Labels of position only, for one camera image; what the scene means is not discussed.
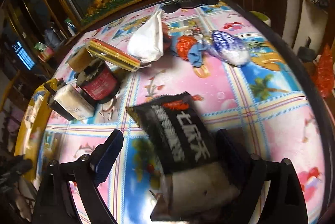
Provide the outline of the blue white plastic bag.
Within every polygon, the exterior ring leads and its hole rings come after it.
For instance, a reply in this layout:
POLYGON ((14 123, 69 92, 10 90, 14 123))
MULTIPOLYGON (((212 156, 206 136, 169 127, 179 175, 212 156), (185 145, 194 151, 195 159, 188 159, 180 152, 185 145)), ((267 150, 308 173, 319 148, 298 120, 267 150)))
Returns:
POLYGON ((241 67, 250 62, 247 44, 242 39, 225 31, 211 31, 207 45, 210 55, 230 65, 241 67))

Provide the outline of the colourful patterned tablecloth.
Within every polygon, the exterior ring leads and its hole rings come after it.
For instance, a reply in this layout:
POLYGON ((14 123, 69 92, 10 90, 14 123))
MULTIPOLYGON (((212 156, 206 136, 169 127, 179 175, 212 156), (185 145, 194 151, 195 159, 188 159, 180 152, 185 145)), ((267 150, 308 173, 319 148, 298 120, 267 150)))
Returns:
POLYGON ((91 153, 114 129, 124 145, 99 191, 119 223, 150 223, 158 196, 158 172, 146 134, 126 112, 165 94, 188 92, 210 131, 237 133, 251 153, 270 161, 293 162, 306 201, 308 221, 316 223, 325 192, 325 163, 316 117, 293 72, 249 21, 226 3, 182 9, 166 14, 173 40, 200 39, 213 30, 225 31, 251 48, 251 61, 233 67, 209 54, 201 67, 166 54, 148 68, 128 74, 120 92, 99 105, 89 119, 68 121, 52 112, 42 139, 37 164, 75 161, 91 153))

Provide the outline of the yellow cardboard box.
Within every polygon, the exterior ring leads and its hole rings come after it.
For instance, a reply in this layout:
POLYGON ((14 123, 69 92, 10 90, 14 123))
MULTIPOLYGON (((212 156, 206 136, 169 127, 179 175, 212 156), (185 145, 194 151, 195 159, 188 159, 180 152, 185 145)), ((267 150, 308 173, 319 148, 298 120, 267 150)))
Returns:
POLYGON ((14 155, 22 155, 32 161, 32 169, 24 174, 24 178, 38 188, 42 180, 46 165, 50 160, 58 158, 61 135, 47 131, 46 125, 52 113, 49 100, 51 90, 56 90, 55 78, 40 85, 27 106, 24 113, 14 155))

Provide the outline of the black object on table edge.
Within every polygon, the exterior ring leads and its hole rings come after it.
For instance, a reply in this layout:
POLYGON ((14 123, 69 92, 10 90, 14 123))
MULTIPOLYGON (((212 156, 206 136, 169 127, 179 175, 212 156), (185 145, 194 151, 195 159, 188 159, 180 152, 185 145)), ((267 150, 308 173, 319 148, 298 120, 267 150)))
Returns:
POLYGON ((174 13, 179 9, 194 9, 202 5, 216 5, 219 0, 170 0, 161 8, 165 13, 174 13))

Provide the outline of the motor with brown roller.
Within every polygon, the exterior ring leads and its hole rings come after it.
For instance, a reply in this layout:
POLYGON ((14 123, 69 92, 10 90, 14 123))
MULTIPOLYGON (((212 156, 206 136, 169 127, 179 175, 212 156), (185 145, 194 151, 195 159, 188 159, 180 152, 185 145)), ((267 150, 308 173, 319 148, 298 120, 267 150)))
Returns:
POLYGON ((111 101, 120 89, 120 81, 106 62, 90 55, 86 48, 78 50, 69 60, 75 72, 76 85, 99 104, 111 101))

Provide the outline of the black snack bag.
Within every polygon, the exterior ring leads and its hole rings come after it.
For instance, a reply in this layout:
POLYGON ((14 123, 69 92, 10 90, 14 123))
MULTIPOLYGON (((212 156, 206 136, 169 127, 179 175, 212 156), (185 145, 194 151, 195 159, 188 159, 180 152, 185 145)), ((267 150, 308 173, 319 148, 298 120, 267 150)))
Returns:
POLYGON ((191 94, 163 95, 126 108, 153 143, 164 174, 212 163, 218 155, 214 138, 198 114, 191 94))

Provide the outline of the blue cloth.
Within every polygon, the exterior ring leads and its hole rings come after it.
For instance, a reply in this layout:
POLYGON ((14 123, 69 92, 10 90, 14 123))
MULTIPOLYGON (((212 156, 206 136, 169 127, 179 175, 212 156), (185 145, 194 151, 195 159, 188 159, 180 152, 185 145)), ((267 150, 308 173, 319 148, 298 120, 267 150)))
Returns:
POLYGON ((207 49, 206 44, 199 42, 189 49, 187 58, 193 67, 200 68, 203 65, 203 52, 206 52, 207 49))

